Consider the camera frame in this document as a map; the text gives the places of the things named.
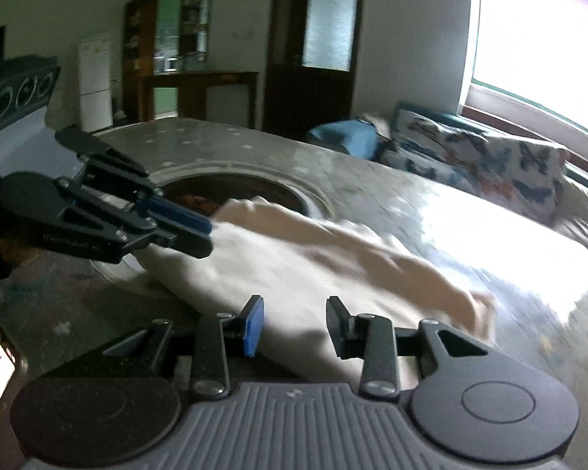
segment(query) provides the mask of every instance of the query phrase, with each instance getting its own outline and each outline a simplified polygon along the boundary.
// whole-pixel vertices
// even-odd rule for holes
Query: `wooden desk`
[[[230,84],[248,85],[248,126],[255,127],[258,72],[174,72],[142,78],[139,93],[140,121],[155,117],[154,89],[176,88],[179,116],[207,118],[207,88]]]

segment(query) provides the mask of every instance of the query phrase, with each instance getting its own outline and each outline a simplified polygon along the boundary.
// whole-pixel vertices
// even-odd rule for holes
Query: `window sill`
[[[477,84],[470,85],[466,106],[521,126],[520,129],[524,132],[520,134],[526,137],[537,139],[546,137],[556,141],[588,161],[588,133],[542,109]],[[576,165],[587,171],[587,168],[580,164]]]

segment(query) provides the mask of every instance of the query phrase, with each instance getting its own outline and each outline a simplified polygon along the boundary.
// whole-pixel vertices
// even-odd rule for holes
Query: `ribbed gray panel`
[[[479,468],[492,467],[437,452],[399,409],[362,399],[348,384],[243,383],[232,397],[193,406],[151,452],[108,470]],[[514,468],[566,470],[555,460]],[[58,467],[31,460],[23,469]]]

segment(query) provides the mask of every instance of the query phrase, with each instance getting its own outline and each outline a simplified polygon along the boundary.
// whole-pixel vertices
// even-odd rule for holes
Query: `sofa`
[[[390,129],[385,140],[365,121],[336,122],[308,142],[461,189],[588,249],[588,174],[567,161],[566,147],[409,103],[396,106]]]

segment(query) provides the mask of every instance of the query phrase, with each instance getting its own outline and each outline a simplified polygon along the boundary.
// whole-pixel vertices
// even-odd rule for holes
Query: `white refrigerator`
[[[109,42],[108,37],[99,37],[78,45],[81,128],[85,132],[113,125]]]

